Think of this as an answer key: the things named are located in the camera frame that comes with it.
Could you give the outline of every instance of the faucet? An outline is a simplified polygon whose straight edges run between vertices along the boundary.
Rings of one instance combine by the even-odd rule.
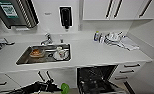
[[[42,41],[42,42],[41,42],[41,45],[52,44],[53,41],[52,41],[52,39],[51,39],[51,34],[47,33],[45,36],[47,37],[47,40]]]

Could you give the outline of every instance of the paper towel dispenser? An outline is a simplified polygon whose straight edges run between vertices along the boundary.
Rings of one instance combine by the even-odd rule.
[[[31,0],[0,0],[0,18],[8,29],[11,26],[33,28],[38,24]]]

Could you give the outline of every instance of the dishwasher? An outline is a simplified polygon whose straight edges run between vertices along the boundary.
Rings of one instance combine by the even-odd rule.
[[[80,94],[127,94],[124,89],[109,82],[117,65],[77,68]]]

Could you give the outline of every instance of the cabinet door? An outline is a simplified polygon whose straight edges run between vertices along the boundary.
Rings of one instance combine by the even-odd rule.
[[[20,88],[20,86],[12,81],[7,75],[0,74],[0,94],[6,94],[18,88]]]
[[[70,88],[77,88],[76,68],[45,70],[46,74],[47,71],[50,77],[54,80],[54,84],[58,85],[59,88],[61,87],[62,83],[68,84]]]
[[[110,20],[134,20],[144,0],[116,0]]]
[[[46,76],[43,71],[20,71],[14,73],[8,73],[15,82],[21,87],[35,83],[36,81],[46,81]]]
[[[83,20],[109,20],[115,0],[84,0]]]
[[[154,0],[144,0],[135,19],[154,19]]]

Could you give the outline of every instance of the drawer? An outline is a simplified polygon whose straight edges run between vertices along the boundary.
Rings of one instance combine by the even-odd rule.
[[[115,76],[115,77],[111,77],[109,81],[113,83],[122,83],[122,82],[126,82],[127,79],[129,79],[129,77],[127,76]]]
[[[145,62],[119,64],[111,77],[115,77],[115,76],[131,77],[137,71],[139,71],[144,64]]]

